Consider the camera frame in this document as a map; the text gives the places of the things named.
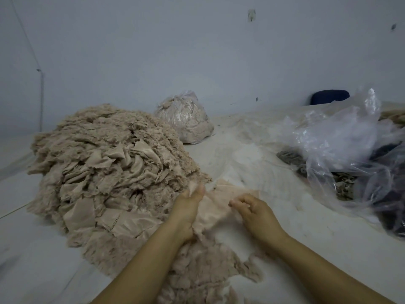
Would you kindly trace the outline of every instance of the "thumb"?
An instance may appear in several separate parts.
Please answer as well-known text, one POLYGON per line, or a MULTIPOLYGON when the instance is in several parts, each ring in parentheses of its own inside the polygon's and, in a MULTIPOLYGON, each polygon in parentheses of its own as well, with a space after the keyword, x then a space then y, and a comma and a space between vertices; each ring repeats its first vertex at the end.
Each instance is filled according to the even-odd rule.
POLYGON ((239 200, 233 199, 229 202, 229 204, 239 212, 244 221, 247 220, 252 214, 248 205, 239 200))
POLYGON ((191 194, 190 198, 196 202, 200 202, 203 199, 205 194, 205 186, 203 184, 199 184, 198 187, 195 189, 193 194, 191 194))

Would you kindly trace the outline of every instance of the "gray wall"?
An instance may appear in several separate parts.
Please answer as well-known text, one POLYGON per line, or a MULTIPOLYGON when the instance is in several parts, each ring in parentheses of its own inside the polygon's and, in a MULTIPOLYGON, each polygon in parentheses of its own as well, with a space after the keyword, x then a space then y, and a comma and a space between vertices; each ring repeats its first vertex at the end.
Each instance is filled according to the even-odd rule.
POLYGON ((0 138, 39 129, 40 73, 9 0, 0 0, 0 138))
POLYGON ((47 129, 104 102, 153 111, 187 89, 210 115, 370 82, 405 101, 405 0, 15 2, 46 74, 47 129))

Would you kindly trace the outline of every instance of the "person's left hand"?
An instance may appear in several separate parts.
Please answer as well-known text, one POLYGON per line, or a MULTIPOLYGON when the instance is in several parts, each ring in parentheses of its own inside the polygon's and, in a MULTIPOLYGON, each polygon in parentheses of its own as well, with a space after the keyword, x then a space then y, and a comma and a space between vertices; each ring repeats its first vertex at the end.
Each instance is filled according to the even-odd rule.
POLYGON ((183 242, 193 238, 194 232, 191 225, 196 219, 198 204, 203 199, 204 194, 205 186, 199 184, 191 196, 190 191, 186 190, 175 199, 167 223, 178 230, 178 236, 182 238, 183 242))

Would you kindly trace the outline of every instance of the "hand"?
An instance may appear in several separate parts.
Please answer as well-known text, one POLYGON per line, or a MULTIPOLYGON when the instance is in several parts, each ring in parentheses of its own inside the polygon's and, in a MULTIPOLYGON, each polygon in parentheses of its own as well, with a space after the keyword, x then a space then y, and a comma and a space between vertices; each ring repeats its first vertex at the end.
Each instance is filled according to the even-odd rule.
POLYGON ((198 204, 203 199, 204 194, 205 186, 199 184, 191 196, 190 191, 186 190, 175 199, 167 223, 177 229, 177 235, 183 242, 191 240, 194 236, 191 225, 196 219, 198 204))
POLYGON ((231 200, 229 205, 239 212, 246 229, 263 245, 274 248, 289 237, 264 201, 243 194, 231 200))

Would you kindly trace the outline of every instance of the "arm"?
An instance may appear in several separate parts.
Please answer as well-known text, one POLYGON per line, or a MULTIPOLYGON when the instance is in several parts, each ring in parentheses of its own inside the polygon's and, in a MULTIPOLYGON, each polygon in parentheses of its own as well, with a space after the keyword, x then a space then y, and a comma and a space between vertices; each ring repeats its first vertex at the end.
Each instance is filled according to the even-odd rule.
POLYGON ((264 250, 276 252, 318 303, 393 303, 291 238, 264 201, 245 194, 230 201, 230 206, 241 214, 244 225, 264 250))
POLYGON ((177 251, 192 239, 191 224, 204 196, 204 186, 189 197, 181 193, 169 219, 149 238, 124 270, 92 301, 92 304, 149 304, 157 297, 177 251))

